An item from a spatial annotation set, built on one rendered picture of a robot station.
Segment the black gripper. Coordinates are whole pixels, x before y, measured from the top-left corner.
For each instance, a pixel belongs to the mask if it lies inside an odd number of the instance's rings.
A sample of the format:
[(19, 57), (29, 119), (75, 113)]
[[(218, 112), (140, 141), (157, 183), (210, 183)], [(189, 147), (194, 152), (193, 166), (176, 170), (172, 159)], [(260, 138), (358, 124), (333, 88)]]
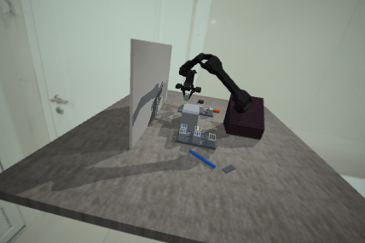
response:
[[(192, 81), (192, 84), (193, 84), (193, 82), (194, 82), (194, 80), (193, 80), (193, 79), (188, 79), (188, 78), (186, 78), (186, 80), (187, 80), (187, 82)], [(176, 84), (176, 89), (180, 89), (180, 88), (181, 88), (181, 91), (183, 92), (183, 97), (184, 97), (184, 96), (185, 96), (185, 90), (183, 90), (183, 85), (182, 85), (182, 84)], [(196, 87), (196, 88), (194, 88), (193, 90), (191, 90), (191, 92), (190, 92), (190, 96), (189, 96), (189, 99), (190, 99), (191, 95), (192, 95), (194, 92), (198, 92), (198, 93), (200, 93), (200, 92), (201, 92), (201, 87)]]

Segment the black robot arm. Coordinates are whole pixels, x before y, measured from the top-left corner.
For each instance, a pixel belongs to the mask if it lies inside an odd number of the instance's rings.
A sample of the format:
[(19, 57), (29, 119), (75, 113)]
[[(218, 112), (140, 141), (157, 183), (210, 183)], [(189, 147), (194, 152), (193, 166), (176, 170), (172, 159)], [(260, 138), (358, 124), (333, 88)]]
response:
[[(207, 60), (205, 63), (202, 62), (204, 59)], [(232, 78), (223, 70), (222, 62), (217, 56), (199, 53), (193, 60), (187, 61), (179, 68), (179, 74), (188, 79), (194, 79), (194, 74), (197, 72), (190, 69), (198, 63), (209, 73), (216, 75), (231, 92), (233, 95), (232, 101), (235, 103), (233, 112), (244, 115), (248, 108), (253, 104), (252, 97), (245, 90), (241, 90)], [(194, 85), (192, 84), (192, 81), (187, 82), (187, 80), (185, 80), (183, 90), (190, 91), (193, 89)]]

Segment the grey flat panel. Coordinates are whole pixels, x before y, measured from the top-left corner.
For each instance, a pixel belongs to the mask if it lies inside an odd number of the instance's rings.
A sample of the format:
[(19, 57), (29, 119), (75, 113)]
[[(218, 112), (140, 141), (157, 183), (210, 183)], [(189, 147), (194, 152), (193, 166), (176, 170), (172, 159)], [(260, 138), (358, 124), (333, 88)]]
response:
[(130, 39), (130, 149), (167, 98), (172, 45)]

